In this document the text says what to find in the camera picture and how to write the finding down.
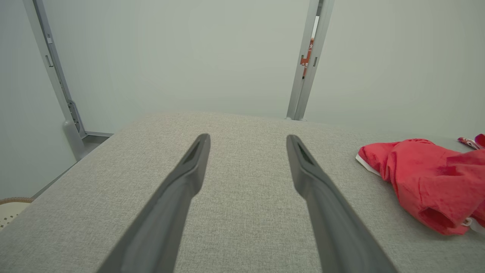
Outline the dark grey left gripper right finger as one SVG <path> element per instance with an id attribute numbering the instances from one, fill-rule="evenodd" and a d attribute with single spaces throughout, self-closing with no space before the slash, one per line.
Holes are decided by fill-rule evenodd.
<path id="1" fill-rule="evenodd" d="M 302 140 L 286 137 L 296 191 L 305 199 L 324 273 L 395 273 L 397 269 Z"/>

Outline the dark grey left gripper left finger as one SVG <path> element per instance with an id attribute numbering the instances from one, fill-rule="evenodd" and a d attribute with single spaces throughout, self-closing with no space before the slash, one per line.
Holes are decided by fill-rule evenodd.
<path id="1" fill-rule="evenodd" d="M 202 188 L 211 137 L 199 135 L 155 190 L 99 273 L 171 273 L 175 268 L 189 206 Z"/>

